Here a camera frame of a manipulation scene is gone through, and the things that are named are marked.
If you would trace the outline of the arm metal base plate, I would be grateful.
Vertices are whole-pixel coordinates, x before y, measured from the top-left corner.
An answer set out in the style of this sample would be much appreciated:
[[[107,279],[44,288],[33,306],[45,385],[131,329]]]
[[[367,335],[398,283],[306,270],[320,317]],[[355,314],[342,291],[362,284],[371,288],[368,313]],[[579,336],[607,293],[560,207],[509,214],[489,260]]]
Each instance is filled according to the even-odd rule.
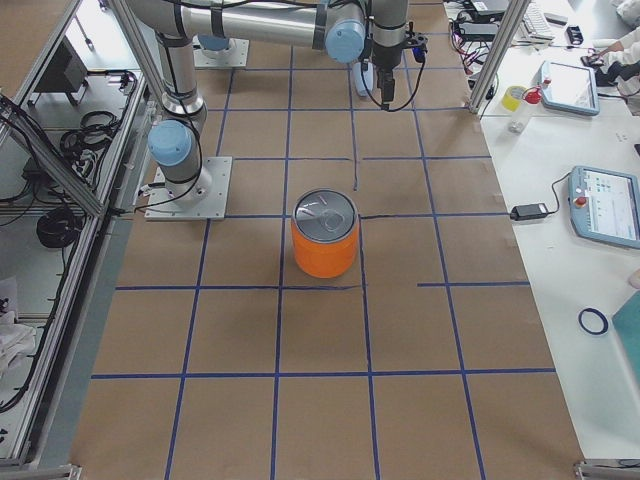
[[[200,70],[245,68],[247,65],[248,40],[198,35],[194,38],[193,48],[195,67]]]
[[[196,185],[176,185],[165,180],[160,167],[154,181],[164,186],[150,192],[150,208],[144,216],[149,221],[223,220],[226,214],[233,159],[206,157]]]

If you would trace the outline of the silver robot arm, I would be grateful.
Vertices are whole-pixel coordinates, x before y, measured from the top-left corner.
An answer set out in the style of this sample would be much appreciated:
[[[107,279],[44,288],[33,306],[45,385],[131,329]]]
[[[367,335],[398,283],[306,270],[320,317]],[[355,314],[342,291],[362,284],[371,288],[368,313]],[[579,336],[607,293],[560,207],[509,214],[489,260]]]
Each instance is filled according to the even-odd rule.
[[[162,104],[174,118],[194,119],[204,109],[193,55],[198,35],[307,47],[339,63],[372,63],[383,110],[394,100],[394,70],[404,51],[422,49],[426,41],[409,21],[405,1],[130,1],[127,6],[156,35]]]

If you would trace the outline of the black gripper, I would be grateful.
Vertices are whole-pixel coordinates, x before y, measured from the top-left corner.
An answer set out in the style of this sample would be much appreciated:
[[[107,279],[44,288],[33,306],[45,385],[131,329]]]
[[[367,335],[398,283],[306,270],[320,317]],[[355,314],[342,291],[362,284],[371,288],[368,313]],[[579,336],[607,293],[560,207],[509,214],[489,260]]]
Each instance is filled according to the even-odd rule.
[[[395,78],[393,70],[393,67],[387,66],[378,66],[376,68],[377,88],[380,91],[382,105],[391,104],[395,98]]]

